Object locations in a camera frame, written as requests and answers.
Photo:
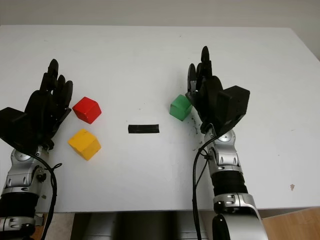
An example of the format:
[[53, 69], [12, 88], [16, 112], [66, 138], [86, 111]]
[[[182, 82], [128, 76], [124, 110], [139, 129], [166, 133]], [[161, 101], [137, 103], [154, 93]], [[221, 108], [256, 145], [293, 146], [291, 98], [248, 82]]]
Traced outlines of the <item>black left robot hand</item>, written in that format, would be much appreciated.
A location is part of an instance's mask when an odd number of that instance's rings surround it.
[[24, 112], [30, 119], [32, 136], [37, 145], [48, 150], [54, 148], [52, 138], [71, 112], [69, 107], [73, 82], [58, 74], [59, 63], [52, 59], [47, 72], [43, 74], [40, 88], [34, 91]]

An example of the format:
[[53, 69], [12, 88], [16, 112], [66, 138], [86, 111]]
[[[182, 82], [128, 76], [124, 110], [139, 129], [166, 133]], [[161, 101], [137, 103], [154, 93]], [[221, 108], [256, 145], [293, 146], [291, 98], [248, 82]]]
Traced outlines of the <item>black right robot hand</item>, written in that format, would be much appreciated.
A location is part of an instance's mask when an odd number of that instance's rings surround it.
[[220, 79], [213, 75], [212, 62], [207, 46], [201, 51], [200, 63], [189, 65], [187, 73], [187, 93], [185, 96], [196, 109], [202, 124], [201, 133], [215, 126], [215, 108], [218, 92], [223, 89]]

